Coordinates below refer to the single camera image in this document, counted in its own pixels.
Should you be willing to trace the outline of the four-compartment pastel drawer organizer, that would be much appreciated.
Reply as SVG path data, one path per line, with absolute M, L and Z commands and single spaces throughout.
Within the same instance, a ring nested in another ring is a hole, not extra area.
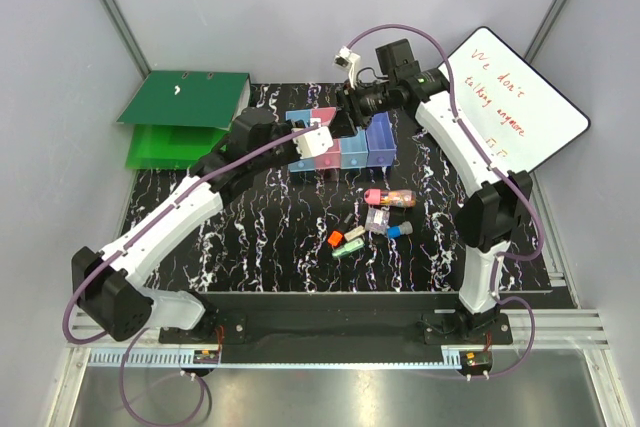
M 390 167 L 396 158 L 397 146 L 387 113 L 376 114 L 365 130 L 358 129 L 353 137 L 336 139 L 326 153 L 302 159 L 288 166 L 290 172 L 328 169 L 364 169 Z

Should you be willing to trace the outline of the pink capped pencil tube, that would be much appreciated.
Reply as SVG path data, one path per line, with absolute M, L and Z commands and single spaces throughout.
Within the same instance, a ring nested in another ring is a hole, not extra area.
M 416 194 L 407 189 L 368 189 L 364 192 L 364 200 L 366 204 L 370 206 L 388 206 L 406 209 L 413 208 L 416 205 Z

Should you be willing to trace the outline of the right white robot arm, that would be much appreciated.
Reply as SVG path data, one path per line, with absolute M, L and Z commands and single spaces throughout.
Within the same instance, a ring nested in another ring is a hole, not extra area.
M 514 230 L 529 213 L 532 179 L 527 171 L 502 170 L 481 146 L 469 119 L 456 104 L 451 64 L 424 70 L 406 39 L 377 48 L 381 79 L 358 79 L 360 57 L 342 47 L 334 58 L 347 79 L 337 91 L 329 125 L 333 138 L 368 128 L 377 114 L 403 110 L 435 140 L 457 172 L 466 201 L 454 217 L 465 245 L 465 264 L 455 310 L 439 320 L 426 318 L 426 332 L 476 343 L 497 324 L 501 300 L 498 271 Z

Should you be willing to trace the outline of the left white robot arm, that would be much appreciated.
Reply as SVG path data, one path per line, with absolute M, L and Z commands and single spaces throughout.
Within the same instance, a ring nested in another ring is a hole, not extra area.
M 62 318 L 66 340 L 83 345 L 100 338 L 72 334 L 71 314 L 79 308 L 102 336 L 117 342 L 147 328 L 179 329 L 193 342 L 208 341 L 216 308 L 196 292 L 150 289 L 147 278 L 192 231 L 250 188 L 257 174 L 315 158 L 332 142 L 319 123 L 281 122 L 269 110 L 245 109 L 155 210 L 101 250 L 83 247 L 74 254 L 73 294 Z

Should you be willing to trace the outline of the clear purple pin box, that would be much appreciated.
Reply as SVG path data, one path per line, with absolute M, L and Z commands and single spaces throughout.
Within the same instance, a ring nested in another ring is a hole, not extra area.
M 389 228 L 390 212 L 370 207 L 365 220 L 365 230 L 379 235 L 386 235 Z

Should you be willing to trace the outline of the bright green plastic folder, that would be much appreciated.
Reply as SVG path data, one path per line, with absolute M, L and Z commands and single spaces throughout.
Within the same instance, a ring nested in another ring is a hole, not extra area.
M 212 127 L 137 125 L 125 162 L 131 170 L 187 169 L 227 134 Z

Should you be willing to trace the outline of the beige small eraser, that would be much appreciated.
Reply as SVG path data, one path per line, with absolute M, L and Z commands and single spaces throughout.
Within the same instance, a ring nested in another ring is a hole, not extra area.
M 351 242 L 356 238 L 359 238 L 360 236 L 362 236 L 364 233 L 366 232 L 366 229 L 364 226 L 357 226 L 354 229 L 346 232 L 344 234 L 344 239 L 346 242 Z

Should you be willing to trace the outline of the black marble pattern mat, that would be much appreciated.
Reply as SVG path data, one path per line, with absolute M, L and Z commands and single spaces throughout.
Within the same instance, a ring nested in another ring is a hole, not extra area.
M 273 169 L 221 214 L 193 231 L 147 278 L 161 290 L 260 292 L 422 292 L 457 287 L 465 249 L 454 214 L 466 195 L 433 140 L 392 112 L 397 155 L 387 168 L 290 172 Z M 347 216 L 365 221 L 370 188 L 413 190 L 417 204 L 391 214 L 413 233 L 368 234 L 341 259 L 329 234 Z

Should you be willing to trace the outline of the green correction tape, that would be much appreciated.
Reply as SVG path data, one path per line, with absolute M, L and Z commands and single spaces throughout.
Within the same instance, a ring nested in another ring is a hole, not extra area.
M 346 257 L 348 255 L 351 255 L 354 252 L 357 252 L 358 250 L 362 249 L 364 247 L 364 241 L 362 238 L 356 238 L 352 241 L 346 242 L 344 245 L 340 246 L 339 248 L 336 248 L 333 252 L 332 252 L 332 257 L 334 259 L 340 259 L 343 257 Z

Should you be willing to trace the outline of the blue grey cap sharpener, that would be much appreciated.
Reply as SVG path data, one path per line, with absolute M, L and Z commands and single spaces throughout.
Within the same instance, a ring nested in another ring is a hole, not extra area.
M 387 236 L 390 239 L 396 239 L 402 236 L 408 236 L 413 233 L 413 226 L 410 221 L 404 221 L 399 225 L 389 227 L 387 229 Z

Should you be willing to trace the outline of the white whiteboard with red writing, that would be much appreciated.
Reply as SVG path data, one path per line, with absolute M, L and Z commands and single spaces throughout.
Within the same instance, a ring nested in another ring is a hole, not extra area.
M 512 171 L 531 172 L 590 127 L 590 119 L 490 28 L 448 57 L 456 106 Z

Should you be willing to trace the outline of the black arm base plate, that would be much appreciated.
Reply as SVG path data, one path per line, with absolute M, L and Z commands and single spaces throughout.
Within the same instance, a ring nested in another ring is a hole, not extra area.
M 215 313 L 195 333 L 164 328 L 162 344 L 220 340 L 225 364 L 427 364 L 444 346 L 512 347 L 516 323 L 529 319 L 517 303 L 484 314 L 471 329 L 448 293 L 208 293 Z

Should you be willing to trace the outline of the aluminium rail frame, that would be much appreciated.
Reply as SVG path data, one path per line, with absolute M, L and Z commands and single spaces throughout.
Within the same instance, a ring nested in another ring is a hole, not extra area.
M 462 346 L 441 348 L 427 364 L 225 364 L 220 340 L 162 344 L 164 328 L 117 342 L 82 312 L 71 331 L 84 339 L 74 360 L 75 389 L 62 397 L 75 426 L 140 426 L 186 419 L 192 426 L 630 426 L 634 419 L 600 316 L 577 299 L 539 187 L 532 201 L 543 223 L 519 228 L 500 293 L 529 316 L 512 347 L 489 348 L 488 375 L 455 371 Z M 207 376 L 180 374 L 196 347 L 221 354 Z

